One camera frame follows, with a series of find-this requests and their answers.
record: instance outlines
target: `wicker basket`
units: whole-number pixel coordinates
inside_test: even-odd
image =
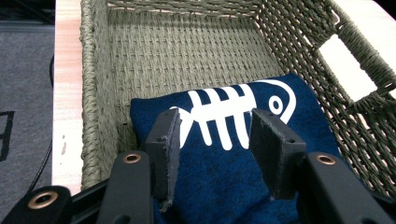
[[[82,0],[82,187],[136,148],[133,97],[299,74],[315,91],[345,160],[396,198],[396,76],[332,1]],[[334,24],[333,17],[340,21]],[[377,90],[353,102],[318,48],[333,34]]]

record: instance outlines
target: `wooden table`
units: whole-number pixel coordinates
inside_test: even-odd
[[[336,0],[358,25],[367,39],[378,49],[384,60],[396,71],[396,22],[371,0]],[[79,0],[56,2],[55,27],[55,86],[53,104],[52,184],[68,187],[72,194],[80,192],[82,160],[82,47],[79,41],[81,23]],[[337,38],[326,43],[321,52],[346,91],[359,99],[373,87],[370,81],[353,85],[351,77],[364,77],[353,58],[340,60],[345,51]]]

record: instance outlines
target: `white fish bone graphic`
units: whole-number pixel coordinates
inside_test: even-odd
[[[277,80],[259,80],[257,82],[264,82],[279,86],[289,94],[290,101],[288,103],[288,107],[280,117],[283,122],[287,123],[296,106],[296,99],[292,89],[285,83]],[[207,146],[211,146],[212,138],[210,136],[207,123],[211,120],[214,120],[218,127],[219,138],[222,147],[225,150],[230,150],[233,147],[233,143],[228,133],[225,118],[233,116],[239,142],[243,148],[248,149],[248,132],[246,129],[244,113],[251,113],[251,110],[257,106],[251,88],[246,84],[239,85],[239,87],[245,94],[244,96],[239,96],[236,90],[232,87],[221,88],[227,93],[229,97],[228,100],[224,101],[220,100],[219,95],[214,89],[205,89],[204,91],[210,99],[210,104],[208,105],[202,105],[197,91],[189,91],[188,94],[193,104],[193,108],[191,109],[190,113],[176,106],[171,107],[178,108],[180,119],[182,120],[180,125],[180,148],[183,148],[184,144],[186,143],[191,126],[195,121],[198,122],[200,126],[205,144]],[[283,111],[283,103],[278,96],[272,96],[270,98],[269,107],[270,110],[277,115]]]

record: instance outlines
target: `gray carpet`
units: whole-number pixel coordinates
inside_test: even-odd
[[[15,111],[7,159],[0,161],[0,221],[29,189],[50,144],[53,46],[54,33],[0,31],[0,112]],[[5,125],[0,119],[0,133]],[[50,185],[50,161],[36,188]]]

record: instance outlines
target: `navy blue towel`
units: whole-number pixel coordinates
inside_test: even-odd
[[[312,90],[298,76],[231,87],[133,99],[131,119],[144,142],[157,116],[179,108],[180,165],[175,199],[157,223],[290,223],[296,201],[273,200],[248,150],[251,109],[278,115],[307,144],[307,151],[339,156]]]

